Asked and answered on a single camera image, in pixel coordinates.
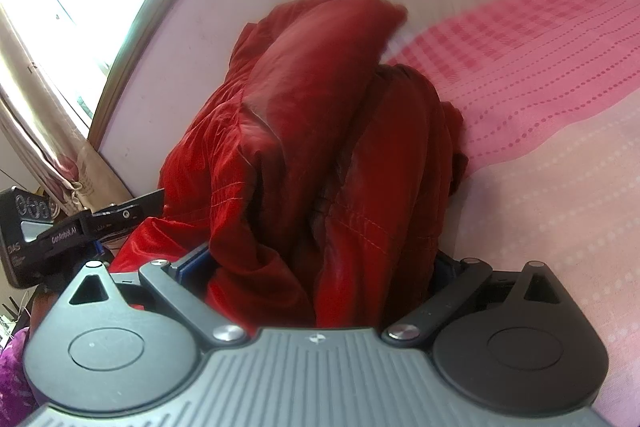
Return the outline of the person's left hand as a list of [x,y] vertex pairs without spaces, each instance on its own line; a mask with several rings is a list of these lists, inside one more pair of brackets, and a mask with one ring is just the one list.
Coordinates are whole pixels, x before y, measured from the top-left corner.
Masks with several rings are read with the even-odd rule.
[[58,301],[58,294],[52,291],[36,291],[30,309],[29,334],[32,335]]

